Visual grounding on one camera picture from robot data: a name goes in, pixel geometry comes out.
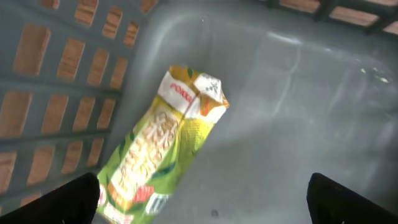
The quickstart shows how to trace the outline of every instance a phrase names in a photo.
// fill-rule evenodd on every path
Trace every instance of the wooden floor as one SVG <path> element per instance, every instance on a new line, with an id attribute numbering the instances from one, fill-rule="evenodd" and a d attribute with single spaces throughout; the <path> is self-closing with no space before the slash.
<path id="1" fill-rule="evenodd" d="M 368 1 L 387 6 L 398 5 L 398 0 Z M 59 0 L 40 0 L 39 3 L 41 3 L 43 7 L 47 7 L 52 10 L 57 10 L 58 7 L 60 7 Z M 95 17 L 97 3 L 98 0 L 79 0 L 79 4 L 74 15 L 76 23 L 89 27 Z M 318 0 L 280 0 L 280 3 L 284 6 L 307 12 L 315 12 L 319 7 Z M 141 11 L 147 13 L 155 4 L 156 0 L 143 0 Z M 116 6 L 110 9 L 103 28 L 104 36 L 110 39 L 115 38 L 122 16 L 122 9 L 119 9 Z M 361 26 L 369 26 L 378 19 L 375 15 L 343 7 L 337 7 L 331 13 L 330 17 L 359 24 Z M 398 22 L 387 27 L 385 31 L 398 34 Z M 139 24 L 131 21 L 127 30 L 127 35 L 124 38 L 126 48 L 133 48 L 138 32 Z M 44 69 L 41 67 L 42 60 L 50 35 L 51 31 L 45 27 L 40 27 L 35 24 L 25 25 L 24 30 L 22 31 L 20 44 L 17 49 L 17 56 L 14 61 L 15 72 L 32 77 L 39 75 L 40 69 Z M 58 66 L 58 72 L 55 74 L 59 79 L 65 82 L 74 81 L 76 71 L 80 63 L 80 57 L 84 51 L 84 46 L 85 43 L 80 40 L 68 40 L 63 52 L 63 57 Z M 91 65 L 90 73 L 88 74 L 87 85 L 98 86 L 101 83 L 108 56 L 109 52 L 103 49 L 97 50 L 93 64 Z M 121 88 L 127 63 L 128 61 L 126 58 L 119 58 L 109 88 L 117 90 Z M 0 138 L 18 138 L 21 135 L 24 129 L 25 119 L 30 107 L 31 99 L 32 95 L 30 93 L 17 91 L 9 91 L 6 93 L 0 111 Z M 41 127 L 42 134 L 54 134 L 59 131 L 67 102 L 67 95 L 51 96 L 47 105 L 44 122 Z M 73 124 L 73 131 L 82 131 L 86 129 L 94 103 L 94 98 L 82 98 Z M 99 129 L 108 127 L 114 105 L 114 100 L 106 100 L 97 124 Z M 102 147 L 103 139 L 95 139 L 87 166 L 96 165 Z M 81 141 L 75 141 L 69 144 L 67 158 L 64 161 L 64 167 L 62 169 L 63 174 L 71 173 L 75 170 L 81 150 Z M 55 146 L 42 146 L 36 149 L 27 185 L 38 184 L 47 178 L 52 158 L 55 153 Z M 8 189 L 16 157 L 16 152 L 0 154 L 0 193 L 6 192 Z M 36 194 L 25 198 L 21 201 L 21 206 L 31 202 L 39 196 L 40 192 L 37 192 Z"/>

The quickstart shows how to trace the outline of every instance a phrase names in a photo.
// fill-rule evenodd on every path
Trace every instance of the brand logo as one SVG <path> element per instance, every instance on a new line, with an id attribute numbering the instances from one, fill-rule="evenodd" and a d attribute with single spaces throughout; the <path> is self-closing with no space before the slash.
<path id="1" fill-rule="evenodd" d="M 180 85 L 172 83 L 170 88 L 174 88 L 177 93 L 179 93 L 185 100 L 189 103 L 192 103 L 192 96 L 189 95 L 187 91 L 185 91 Z"/>

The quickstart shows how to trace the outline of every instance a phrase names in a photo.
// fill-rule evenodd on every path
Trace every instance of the gray plastic surface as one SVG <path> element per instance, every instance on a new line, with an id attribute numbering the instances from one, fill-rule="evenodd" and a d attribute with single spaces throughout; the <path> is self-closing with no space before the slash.
<path id="1" fill-rule="evenodd" d="M 100 0 L 91 27 L 75 21 L 74 15 L 78 0 L 61 0 L 56 11 L 42 7 L 39 2 L 39 0 L 0 1 L 0 105 L 2 105 L 7 91 L 22 91 L 32 94 L 22 136 L 0 139 L 0 153 L 17 152 L 8 190 L 0 194 L 1 215 L 19 208 L 22 198 L 38 192 L 45 194 L 86 172 L 98 172 L 99 168 L 103 166 L 104 162 L 98 163 L 96 167 L 87 168 L 86 163 L 94 139 L 104 138 L 102 154 L 106 151 L 111 152 L 115 148 L 113 144 L 109 144 L 108 137 L 114 129 L 119 129 L 113 125 L 113 121 L 118 112 L 120 99 L 123 98 L 123 89 L 126 88 L 127 81 L 123 83 L 122 90 L 110 89 L 112 74 L 119 57 L 129 60 L 126 73 L 131 70 L 136 50 L 128 49 L 123 43 L 129 23 L 134 21 L 140 25 L 137 42 L 140 42 L 141 33 L 147 25 L 147 16 L 139 10 L 141 3 L 139 0 Z M 111 6 L 123 9 L 123 16 L 114 39 L 107 38 L 102 34 Z M 37 76 L 20 74 L 12 69 L 22 28 L 26 23 L 37 24 L 51 31 L 40 73 Z M 57 78 L 58 65 L 68 39 L 77 39 L 85 43 L 74 82 L 65 82 Z M 100 85 L 90 86 L 87 84 L 87 77 L 97 49 L 108 51 L 109 57 Z M 68 104 L 59 133 L 43 135 L 41 127 L 52 94 L 68 95 Z M 72 131 L 80 101 L 85 96 L 95 98 L 87 129 Z M 108 128 L 98 129 L 97 122 L 106 99 L 116 100 L 113 117 Z M 62 175 L 61 169 L 67 155 L 68 144 L 72 141 L 83 141 L 80 159 L 73 173 Z M 48 145 L 55 146 L 55 153 L 46 180 L 27 186 L 35 149 Z"/>
<path id="2" fill-rule="evenodd" d="M 25 15 L 30 9 L 13 2 L 1 2 L 1 27 L 10 27 L 5 15 L 23 16 L 129 54 L 65 22 L 46 22 L 47 12 Z M 314 172 L 398 213 L 397 43 L 248 0 L 161 1 L 139 18 L 123 93 L 74 86 L 77 95 L 120 99 L 109 132 L 85 133 L 110 134 L 99 167 L 149 107 L 171 64 L 221 79 L 231 104 L 155 224 L 311 223 L 305 197 Z"/>

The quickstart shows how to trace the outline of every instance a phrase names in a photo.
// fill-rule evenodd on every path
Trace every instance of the snack bag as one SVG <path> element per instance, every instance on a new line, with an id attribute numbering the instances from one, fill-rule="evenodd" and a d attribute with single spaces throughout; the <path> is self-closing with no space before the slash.
<path id="1" fill-rule="evenodd" d="M 97 212 L 113 223 L 150 223 L 228 106 L 219 79 L 171 66 L 147 113 L 98 174 Z"/>

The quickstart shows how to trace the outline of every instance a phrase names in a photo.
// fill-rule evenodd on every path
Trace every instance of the gray plastic basket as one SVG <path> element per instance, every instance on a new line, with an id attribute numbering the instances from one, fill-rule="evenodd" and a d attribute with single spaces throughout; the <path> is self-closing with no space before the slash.
<path id="1" fill-rule="evenodd" d="M 111 88 L 113 73 L 118 66 L 119 58 L 125 58 L 128 61 L 126 71 L 129 73 L 131 62 L 136 55 L 135 49 L 124 44 L 127 28 L 131 22 L 139 25 L 139 34 L 136 38 L 138 42 L 147 25 L 147 18 L 140 10 L 141 1 L 100 0 L 91 26 L 82 24 L 75 18 L 78 3 L 90 1 L 61 0 L 59 5 L 57 1 L 52 1 L 54 5 L 52 2 L 48 5 L 49 2 L 51 1 L 0 1 L 0 28 L 2 29 L 0 34 L 0 105 L 3 105 L 0 114 L 0 119 L 2 119 L 0 121 L 2 126 L 0 128 L 2 162 L 0 164 L 0 178 L 2 178 L 0 189 L 4 192 L 0 195 L 2 214 L 34 199 L 32 195 L 38 197 L 85 172 L 97 172 L 98 168 L 103 166 L 107 160 L 107 158 L 102 158 L 103 153 L 100 156 L 97 152 L 96 156 L 99 156 L 99 161 L 101 161 L 99 163 L 96 163 L 94 159 L 94 162 L 88 164 L 88 160 L 96 139 L 99 140 L 97 149 L 101 150 L 103 146 L 102 152 L 111 152 L 112 148 L 115 148 L 109 144 L 109 135 L 115 128 L 114 117 L 119 112 L 125 86 L 123 85 L 120 89 Z M 107 18 L 111 7 L 115 6 L 121 9 L 123 14 L 116 36 L 112 39 L 103 35 L 103 29 L 108 23 Z M 37 53 L 36 49 L 32 49 L 29 44 L 36 44 L 33 41 L 40 38 L 47 40 L 48 43 L 43 43 L 47 44 L 44 52 Z M 60 65 L 60 62 L 63 60 L 63 55 L 67 54 L 64 50 L 70 39 L 79 40 L 85 45 L 74 79 L 62 79 L 60 78 L 62 74 L 58 70 L 64 66 Z M 109 52 L 109 56 L 105 60 L 106 66 L 102 77 L 95 81 L 97 83 L 92 84 L 89 76 L 91 69 L 98 70 L 91 67 L 98 49 Z M 36 64 L 37 59 L 31 56 L 42 57 L 42 62 L 38 62 L 39 65 L 36 67 L 37 71 L 29 72 L 26 66 L 17 68 L 18 63 Z M 123 83 L 128 82 L 129 78 L 130 75 L 126 75 Z M 57 103 L 59 107 L 59 103 L 62 104 L 60 100 L 64 100 L 65 97 L 67 97 L 64 104 L 66 107 L 59 119 L 51 113 L 57 113 L 54 111 L 57 110 Z M 82 103 L 85 99 L 89 100 L 86 108 Z M 50 102 L 55 104 L 52 110 Z M 83 127 L 78 127 L 79 125 L 75 127 L 76 123 L 79 123 L 78 111 L 84 112 L 84 110 L 90 110 L 90 107 L 91 112 L 88 113 L 89 119 L 86 120 L 86 124 L 83 122 Z M 111 114 L 111 117 L 106 117 L 102 113 Z M 45 131 L 44 123 L 54 122 L 57 118 L 62 121 L 59 127 L 52 127 L 50 131 Z M 72 156 L 73 153 L 79 151 L 76 147 L 81 147 L 80 158 L 77 161 L 69 161 L 68 148 Z M 36 155 L 38 153 L 36 149 L 53 154 L 52 158 L 50 156 L 47 176 L 44 174 L 43 177 L 34 177 L 36 174 L 30 173 L 30 170 L 34 169 L 32 166 L 35 166 L 36 172 L 40 172 L 41 170 L 37 170 L 42 167 L 40 164 L 48 163 L 46 161 L 48 156 Z M 35 156 L 38 161 L 32 165 Z M 66 174 L 62 173 L 64 164 L 72 166 L 63 172 Z"/>
<path id="2" fill-rule="evenodd" d="M 322 2 L 315 19 L 330 21 L 338 1 Z M 374 3 L 350 2 L 345 6 L 373 10 Z M 100 0 L 90 28 L 76 23 L 76 5 L 64 0 L 54 11 L 36 0 L 0 1 L 0 99 L 9 90 L 33 96 L 22 136 L 0 140 L 2 153 L 17 151 L 0 195 L 3 213 L 36 191 L 102 167 L 171 64 L 220 78 L 231 107 L 154 223 L 310 223 L 305 196 L 314 172 L 398 213 L 398 43 L 380 34 L 397 18 L 395 8 L 375 7 L 379 20 L 365 29 L 375 35 L 364 35 L 361 26 L 315 23 L 312 14 L 270 11 L 259 1 L 169 0 L 144 15 L 140 1 Z M 123 16 L 109 39 L 102 31 L 113 5 Z M 123 44 L 131 21 L 139 24 L 132 50 Z M 26 22 L 52 32 L 36 76 L 12 69 Z M 57 78 L 68 38 L 86 43 L 74 82 Z M 109 59 L 100 86 L 93 86 L 87 79 L 98 48 Z M 117 57 L 129 60 L 121 91 L 109 87 Z M 54 93 L 69 96 L 65 116 L 58 133 L 42 135 Z M 84 96 L 95 97 L 94 108 L 87 129 L 73 132 Z M 109 127 L 98 129 L 106 99 L 116 105 Z M 89 169 L 96 138 L 104 138 L 104 147 Z M 68 144 L 80 140 L 77 168 L 61 174 Z M 56 146 L 48 177 L 26 187 L 35 149 L 48 144 Z"/>

